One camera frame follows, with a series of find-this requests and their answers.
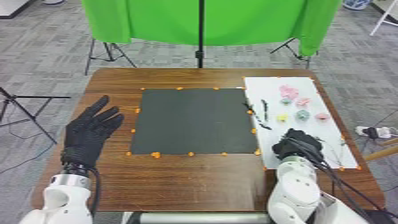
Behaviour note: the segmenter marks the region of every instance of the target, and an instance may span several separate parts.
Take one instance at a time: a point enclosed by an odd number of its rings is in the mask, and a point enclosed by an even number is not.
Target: gray carpet
[[[314,71],[337,108],[347,129],[372,125],[398,109],[398,28],[383,25],[376,36],[369,31],[379,14],[367,8],[362,12],[339,10],[328,36],[312,58]],[[70,100],[54,100],[42,112],[38,123],[58,137],[70,112],[81,97],[88,77],[83,77],[90,32],[77,0],[58,7],[42,6],[38,1],[12,20],[0,20],[0,82],[1,87],[24,95],[67,95]],[[285,49],[273,55],[278,44],[205,48],[205,67],[211,68],[303,68]],[[138,67],[195,67],[195,47],[136,40],[122,49]],[[95,61],[93,71],[102,66],[125,67]],[[22,100],[29,110],[42,101]],[[6,110],[8,120],[21,117]],[[379,126],[398,127],[398,114]],[[28,137],[37,133],[31,124],[13,125],[12,133]],[[21,140],[0,129],[0,170],[29,158],[47,147],[44,136]],[[379,150],[367,143],[363,154]],[[1,224],[13,224],[29,210],[29,195],[45,159],[38,159],[0,175]],[[398,155],[369,162],[374,178],[385,191],[385,207],[398,213]],[[95,224],[116,223],[116,213],[99,213]]]

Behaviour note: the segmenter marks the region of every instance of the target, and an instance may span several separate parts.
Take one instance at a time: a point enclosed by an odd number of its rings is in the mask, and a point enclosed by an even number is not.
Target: wooden table
[[[346,139],[360,170],[337,174],[358,191],[383,206],[383,194],[347,135],[342,121],[314,74],[291,69],[100,69],[93,73],[74,116],[106,94],[109,105],[125,115],[122,126],[106,141],[97,169],[102,177],[99,211],[264,211],[275,184],[275,172],[262,171],[255,155],[168,155],[154,159],[129,152],[134,108],[140,106],[140,88],[230,88],[243,86],[241,76],[310,77]],[[42,189],[60,169],[58,145],[33,193],[33,207],[42,206]],[[330,180],[317,172],[317,184],[330,192]],[[349,194],[363,208],[372,207]],[[340,192],[337,197],[346,202]]]

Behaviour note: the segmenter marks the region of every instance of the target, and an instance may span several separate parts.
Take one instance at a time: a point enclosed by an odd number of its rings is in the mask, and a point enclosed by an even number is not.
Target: green backdrop
[[[198,0],[81,0],[92,37],[196,45]],[[204,45],[299,40],[299,55],[319,48],[340,0],[205,0]]]

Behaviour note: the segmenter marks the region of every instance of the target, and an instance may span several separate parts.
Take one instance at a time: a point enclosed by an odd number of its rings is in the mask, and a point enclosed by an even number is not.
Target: white paper
[[[292,100],[292,103],[285,106],[280,103],[280,90],[278,87],[287,85],[289,87],[298,89],[298,97]],[[282,135],[287,132],[287,129],[292,128],[301,130],[310,136],[317,137],[323,142],[321,153],[324,156],[324,161],[328,162],[331,168],[355,168],[356,161],[351,155],[351,151],[340,139],[340,132],[333,122],[333,119],[326,121],[319,121],[314,118],[317,113],[330,112],[326,110],[326,106],[321,100],[321,96],[315,91],[314,83],[308,77],[246,77],[244,78],[244,95],[248,99],[248,103],[253,106],[253,111],[264,120],[264,112],[262,112],[262,103],[260,99],[267,103],[267,127],[271,130],[260,128],[257,124],[257,120],[251,116],[251,123],[255,125],[255,135],[259,142],[259,149],[262,152],[262,162],[267,169],[275,169],[280,164],[278,159],[275,158],[275,154],[271,151],[271,146],[276,144]],[[299,98],[308,98],[310,102],[305,107],[296,106],[294,102]],[[310,113],[310,118],[307,121],[299,121],[294,118],[296,111],[301,109]],[[276,121],[276,115],[287,114],[285,122]]]

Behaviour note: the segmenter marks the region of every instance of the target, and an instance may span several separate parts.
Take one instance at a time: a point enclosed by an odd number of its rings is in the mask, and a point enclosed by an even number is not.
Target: chair
[[[388,8],[387,8],[387,11],[385,11],[383,14],[381,14],[381,18],[378,19],[374,29],[372,29],[372,31],[371,31],[371,33],[369,33],[371,36],[374,35],[374,32],[376,32],[376,30],[378,30],[378,27],[379,27],[381,23],[387,23],[388,25],[398,26],[395,23],[385,21],[385,17],[387,17],[387,15],[388,15],[388,13],[390,13],[390,10],[392,10],[394,6],[395,6],[395,3],[398,3],[398,0],[392,1],[390,5],[388,5]]]
[[[398,138],[385,141],[379,145],[387,146],[392,144],[398,144]],[[383,149],[379,152],[374,152],[367,156],[363,156],[363,160],[369,161],[369,160],[379,159],[381,157],[392,155],[394,153],[398,153],[398,145],[394,147]]]

